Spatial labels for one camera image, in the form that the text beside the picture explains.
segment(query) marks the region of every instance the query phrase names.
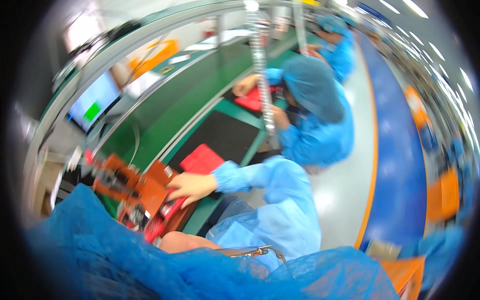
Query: orange bin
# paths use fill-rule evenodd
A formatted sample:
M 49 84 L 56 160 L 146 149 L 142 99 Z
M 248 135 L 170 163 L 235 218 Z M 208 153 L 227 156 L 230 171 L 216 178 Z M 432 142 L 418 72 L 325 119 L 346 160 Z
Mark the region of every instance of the orange bin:
M 423 105 L 422 101 L 420 100 L 420 96 L 417 92 L 411 87 L 411 85 L 407 86 L 404 91 L 405 99 L 408 102 L 408 106 L 410 106 L 410 110 L 412 112 L 413 121 L 418 129 L 425 127 L 426 125 L 431 125 L 432 122 L 430 121 L 430 117 L 427 115 L 425 111 L 425 106 Z
M 460 206 L 458 177 L 450 168 L 427 188 L 427 220 L 443 221 L 453 217 Z
M 174 54 L 178 53 L 180 51 L 179 47 L 179 42 L 177 39 L 170 39 L 166 40 L 163 42 L 160 42 L 160 45 L 158 43 L 153 43 L 150 46 L 147 47 L 147 51 L 151 49 L 152 47 L 161 47 L 163 45 L 163 49 L 161 49 L 155 56 L 153 56 L 150 59 L 144 60 L 141 65 L 139 66 L 138 64 L 141 62 L 141 58 L 135 58 L 131 62 L 129 62 L 129 67 L 132 70 L 135 70 L 135 72 L 132 75 L 132 80 L 137 79 L 138 77 L 142 76 L 146 72 L 150 71 L 157 65 L 159 65 L 161 62 L 164 60 L 170 58 Z
M 379 260 L 401 300 L 416 300 L 420 294 L 424 257 Z

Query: workbench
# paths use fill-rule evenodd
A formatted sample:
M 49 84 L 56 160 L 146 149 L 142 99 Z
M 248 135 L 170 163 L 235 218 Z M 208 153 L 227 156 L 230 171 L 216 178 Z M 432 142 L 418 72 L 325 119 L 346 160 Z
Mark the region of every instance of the workbench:
M 291 27 L 279 41 L 267 47 L 267 66 L 280 68 L 282 63 L 298 53 L 295 29 Z M 317 43 L 318 37 L 307 32 L 307 42 Z M 116 129 L 102 145 L 99 153 L 116 153 L 130 162 L 135 151 L 133 126 L 138 126 L 140 142 L 132 163 L 146 171 L 151 162 L 163 163 L 182 171 L 178 163 L 197 145 L 206 143 L 225 160 L 240 166 L 249 163 L 267 133 L 263 117 L 223 98 L 234 83 L 252 72 L 252 56 L 248 39 L 240 38 L 217 50 L 198 51 L 189 61 L 175 64 L 166 74 L 165 83 L 152 92 Z M 163 62 L 153 68 L 159 72 Z M 274 104 L 287 107 L 283 99 Z M 184 233 L 197 234 L 223 195 L 214 193 L 203 198 Z M 108 212 L 116 215 L 117 202 L 103 198 Z

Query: monitor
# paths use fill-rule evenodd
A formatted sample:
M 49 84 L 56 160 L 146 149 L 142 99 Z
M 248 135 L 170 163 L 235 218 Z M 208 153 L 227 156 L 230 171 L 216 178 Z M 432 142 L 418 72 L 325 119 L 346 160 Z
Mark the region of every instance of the monitor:
M 70 108 L 69 120 L 73 120 L 89 133 L 99 117 L 110 110 L 119 98 L 120 90 L 110 71 L 107 71 L 95 80 Z

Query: red box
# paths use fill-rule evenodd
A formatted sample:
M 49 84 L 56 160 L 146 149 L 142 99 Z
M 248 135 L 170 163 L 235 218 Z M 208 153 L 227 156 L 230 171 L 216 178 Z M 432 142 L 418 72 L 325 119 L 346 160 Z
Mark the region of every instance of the red box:
M 201 144 L 180 163 L 180 167 L 189 173 L 208 175 L 224 162 L 206 144 Z
M 276 91 L 276 86 L 270 87 L 270 92 Z M 260 111 L 262 109 L 262 102 L 260 100 L 260 91 L 254 87 L 245 97 L 238 97 L 234 102 L 246 109 L 252 111 Z

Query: green table surface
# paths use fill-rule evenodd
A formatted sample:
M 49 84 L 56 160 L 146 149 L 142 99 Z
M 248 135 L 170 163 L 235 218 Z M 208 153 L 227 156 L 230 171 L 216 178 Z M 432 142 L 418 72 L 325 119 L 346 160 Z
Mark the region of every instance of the green table surface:
M 295 38 L 295 32 L 291 28 L 280 41 L 274 41 L 267 48 L 267 53 L 277 49 L 292 41 Z M 307 33 L 307 42 L 315 43 L 318 37 Z M 130 162 L 134 153 L 135 138 L 133 127 L 138 126 L 140 131 L 140 142 L 137 153 L 133 158 L 133 164 L 140 170 L 151 163 L 162 148 L 174 137 L 174 135 L 197 113 L 210 99 L 219 93 L 225 86 L 229 85 L 240 74 L 252 67 L 252 58 L 250 47 L 245 45 L 245 40 L 233 43 L 232 45 L 222 46 L 215 53 L 204 57 L 200 61 L 183 70 L 172 77 L 161 88 L 151 94 L 110 136 L 107 142 L 102 146 L 100 152 L 108 156 L 110 153 L 117 153 L 125 162 Z M 276 58 L 269 59 L 267 66 L 270 68 L 280 68 L 282 63 L 294 56 L 299 55 L 293 52 L 294 47 L 284 51 Z M 191 59 L 203 55 L 205 51 L 198 51 L 192 54 Z M 167 76 L 181 68 L 188 62 L 175 64 L 175 69 Z M 153 71 L 160 71 L 167 66 L 163 62 L 153 68 Z M 276 106 L 283 109 L 287 107 L 284 100 L 275 102 Z M 243 158 L 241 165 L 246 165 L 255 154 L 256 150 L 266 137 L 266 129 L 262 117 L 255 117 L 249 111 L 222 99 L 211 111 L 218 110 L 233 118 L 241 120 L 260 131 L 250 146 L 247 154 Z M 208 112 L 192 129 L 173 147 L 173 149 L 163 159 L 168 163 L 185 141 L 193 134 L 200 124 L 211 113 Z M 117 202 L 102 197 L 102 202 L 107 211 L 116 216 Z M 205 221 L 216 208 L 219 200 L 209 197 L 203 198 L 191 218 L 185 225 L 183 232 L 196 234 L 203 226 Z

